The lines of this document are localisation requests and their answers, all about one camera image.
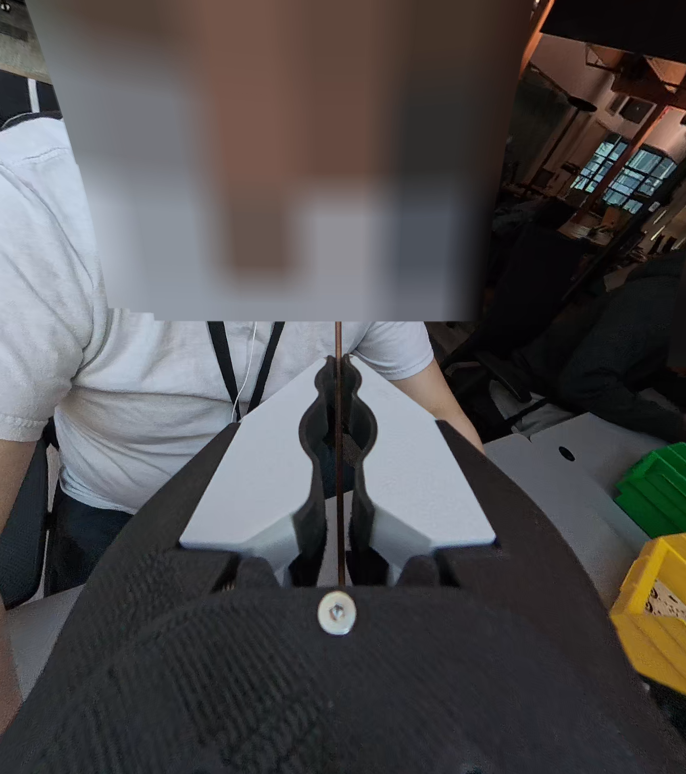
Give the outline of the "black mesh desk chair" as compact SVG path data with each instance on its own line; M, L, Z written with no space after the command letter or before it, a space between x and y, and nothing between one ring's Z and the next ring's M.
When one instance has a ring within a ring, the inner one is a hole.
M0 535L0 595L6 610L30 601L42 582L49 521L48 449L57 448L49 420Z

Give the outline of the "dark pants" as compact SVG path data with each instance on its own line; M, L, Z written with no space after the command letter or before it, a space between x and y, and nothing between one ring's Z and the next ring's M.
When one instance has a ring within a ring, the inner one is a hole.
M84 585L132 514L96 508L56 488L46 551L45 596Z

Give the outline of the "yellow plastic bin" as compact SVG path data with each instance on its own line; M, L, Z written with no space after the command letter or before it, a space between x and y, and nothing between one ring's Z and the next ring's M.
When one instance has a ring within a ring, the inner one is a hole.
M636 671L686 696L686 533L646 543L610 617Z

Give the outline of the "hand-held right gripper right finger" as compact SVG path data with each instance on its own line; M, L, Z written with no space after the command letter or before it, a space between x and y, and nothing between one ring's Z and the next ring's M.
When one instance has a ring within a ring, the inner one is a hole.
M348 526L353 585L393 585L415 556L496 535L439 424L355 355L348 435L358 449Z

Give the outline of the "white t-shirt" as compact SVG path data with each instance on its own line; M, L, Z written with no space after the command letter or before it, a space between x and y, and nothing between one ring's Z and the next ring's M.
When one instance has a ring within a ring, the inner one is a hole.
M0 131L0 439L54 417L63 491L133 514L231 412L206 323L107 306L62 120Z

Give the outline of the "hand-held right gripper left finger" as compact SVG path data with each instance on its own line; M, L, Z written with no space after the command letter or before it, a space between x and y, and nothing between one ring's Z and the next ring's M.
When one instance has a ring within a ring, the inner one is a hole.
M327 546L323 462L333 431L329 356L239 423L180 546L264 559L280 585L316 586Z

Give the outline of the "green stacked bins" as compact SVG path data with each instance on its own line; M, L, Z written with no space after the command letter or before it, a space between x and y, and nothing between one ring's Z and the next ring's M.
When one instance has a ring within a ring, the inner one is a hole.
M649 538L686 533L686 443L650 452L616 490L616 504Z

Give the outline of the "laser-cut wooden parts sheet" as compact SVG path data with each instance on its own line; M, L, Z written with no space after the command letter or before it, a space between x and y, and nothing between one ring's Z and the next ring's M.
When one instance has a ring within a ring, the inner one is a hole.
M336 554L337 583L346 584L344 455L342 448L342 323L335 322L334 451L336 467Z

